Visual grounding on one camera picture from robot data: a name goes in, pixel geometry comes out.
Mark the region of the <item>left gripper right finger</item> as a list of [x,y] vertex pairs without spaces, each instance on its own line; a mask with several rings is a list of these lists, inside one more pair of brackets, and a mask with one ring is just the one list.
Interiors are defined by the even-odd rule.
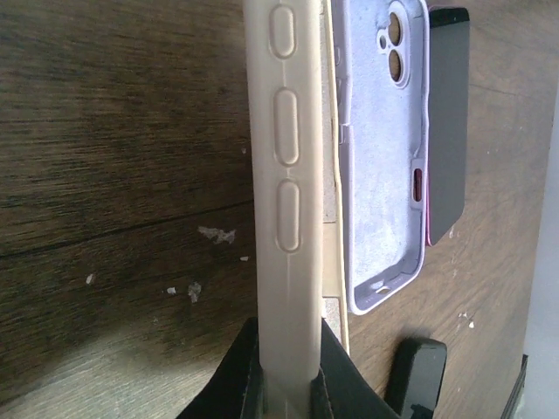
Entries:
[[311,382],[309,417],[398,418],[363,379],[325,320],[321,322],[319,373]]

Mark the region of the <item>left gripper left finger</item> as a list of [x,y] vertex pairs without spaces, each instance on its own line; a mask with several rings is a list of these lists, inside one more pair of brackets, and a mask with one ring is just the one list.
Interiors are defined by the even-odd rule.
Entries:
[[177,418],[261,418],[263,386],[259,325],[253,317],[243,324],[213,376]]

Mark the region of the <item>black phone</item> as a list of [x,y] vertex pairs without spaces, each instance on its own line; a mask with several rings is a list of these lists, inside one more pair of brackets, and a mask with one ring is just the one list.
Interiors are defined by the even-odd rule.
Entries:
[[394,354],[384,400],[400,418],[432,419],[447,361],[445,343],[408,337]]
[[466,199],[470,16],[429,8],[430,96],[425,242],[435,245],[463,214]]

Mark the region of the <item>lilac phone case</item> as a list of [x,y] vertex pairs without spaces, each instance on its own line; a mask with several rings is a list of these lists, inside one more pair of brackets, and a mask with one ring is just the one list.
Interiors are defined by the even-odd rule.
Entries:
[[368,313],[424,262],[430,92],[423,1],[332,4],[349,310]]

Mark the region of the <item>black front frame rail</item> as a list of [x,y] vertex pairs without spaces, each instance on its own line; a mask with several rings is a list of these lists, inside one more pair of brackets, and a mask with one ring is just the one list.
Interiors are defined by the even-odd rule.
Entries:
[[501,419],[513,419],[515,412],[520,404],[525,385],[526,373],[528,368],[528,356],[524,354],[521,359],[521,369],[518,373],[513,389],[507,399],[505,408],[502,411]]

